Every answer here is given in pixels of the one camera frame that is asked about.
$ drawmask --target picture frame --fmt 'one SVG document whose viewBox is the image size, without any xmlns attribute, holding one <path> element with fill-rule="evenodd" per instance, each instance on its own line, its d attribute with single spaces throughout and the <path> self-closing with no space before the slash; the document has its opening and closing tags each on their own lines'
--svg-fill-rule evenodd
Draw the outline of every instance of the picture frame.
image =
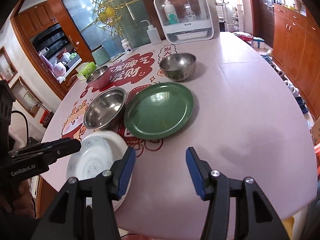
<svg viewBox="0 0 320 240">
<path fill-rule="evenodd" d="M 17 73 L 5 48 L 0 48 L 0 79 L 6 80 L 9 83 Z"/>
</svg>

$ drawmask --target white plate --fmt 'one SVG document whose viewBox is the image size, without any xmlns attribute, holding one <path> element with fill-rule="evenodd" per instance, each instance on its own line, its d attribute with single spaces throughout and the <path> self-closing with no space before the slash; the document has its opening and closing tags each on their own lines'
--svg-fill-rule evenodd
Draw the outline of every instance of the white plate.
<svg viewBox="0 0 320 240">
<path fill-rule="evenodd" d="M 207 34 L 208 34 L 208 31 L 203 31 L 203 32 L 176 34 L 176 36 L 179 41 L 185 41 L 190 39 L 202 38 L 207 36 Z"/>
<path fill-rule="evenodd" d="M 104 170 L 109 170 L 116 160 L 122 159 L 128 146 L 124 139 L 112 131 L 99 131 L 88 135 L 81 142 L 81 150 L 73 153 L 69 159 L 66 179 L 77 177 L 79 180 L 90 179 Z M 128 193 L 131 179 L 125 195 L 119 201 L 112 201 L 116 210 Z"/>
</svg>

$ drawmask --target table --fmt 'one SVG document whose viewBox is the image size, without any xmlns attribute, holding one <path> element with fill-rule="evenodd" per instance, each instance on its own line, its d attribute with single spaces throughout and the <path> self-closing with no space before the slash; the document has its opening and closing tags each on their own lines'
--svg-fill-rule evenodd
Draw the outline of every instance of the table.
<svg viewBox="0 0 320 240">
<path fill-rule="evenodd" d="M 199 239 L 209 202 L 194 190 L 185 161 L 193 146 L 211 168 L 229 178 L 253 177 L 281 219 L 316 196 L 316 157 L 305 119 L 294 97 L 272 67 L 231 33 L 215 40 L 142 46 L 111 64 L 113 82 L 132 98 L 158 82 L 169 81 L 158 62 L 168 54 L 197 57 L 194 75 L 182 84 L 194 95 L 194 111 L 175 135 L 158 141 L 118 133 L 137 152 L 127 197 L 115 212 L 118 226 L 158 239 Z M 85 138 L 85 109 L 104 89 L 77 81 L 57 109 L 43 141 Z M 69 156 L 59 159 L 43 178 L 56 190 L 66 181 Z M 228 238 L 233 238 L 234 202 Z"/>
</svg>

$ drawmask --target person's hand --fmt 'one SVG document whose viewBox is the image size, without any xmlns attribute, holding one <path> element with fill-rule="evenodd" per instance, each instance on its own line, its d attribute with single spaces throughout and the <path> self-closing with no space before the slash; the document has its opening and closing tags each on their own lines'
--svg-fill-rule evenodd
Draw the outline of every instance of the person's hand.
<svg viewBox="0 0 320 240">
<path fill-rule="evenodd" d="M 19 193 L 19 198 L 13 202 L 13 206 L 15 208 L 14 214 L 16 216 L 34 218 L 35 211 L 28 180 L 24 180 L 20 183 Z M 0 195 L 0 206 L 5 208 L 8 212 L 11 212 L 10 205 L 2 195 Z"/>
</svg>

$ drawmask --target blue gripper pad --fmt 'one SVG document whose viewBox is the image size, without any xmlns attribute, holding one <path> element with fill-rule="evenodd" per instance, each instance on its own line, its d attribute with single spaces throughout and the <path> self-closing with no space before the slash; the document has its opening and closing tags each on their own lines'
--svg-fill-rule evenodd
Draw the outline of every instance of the blue gripper pad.
<svg viewBox="0 0 320 240">
<path fill-rule="evenodd" d="M 134 164 L 136 162 L 136 151 L 132 147 L 128 147 L 127 151 L 125 152 L 121 163 L 119 164 L 118 168 L 122 169 L 121 175 L 118 180 L 118 198 L 121 199 L 121 197 L 125 194 L 127 191 L 127 187 L 130 181 L 130 177 L 132 174 L 132 170 L 134 167 Z"/>
<path fill-rule="evenodd" d="M 186 162 L 197 195 L 203 201 L 209 200 L 213 194 L 213 187 L 209 178 L 211 172 L 209 164 L 199 159 L 193 147 L 186 150 Z"/>
</svg>

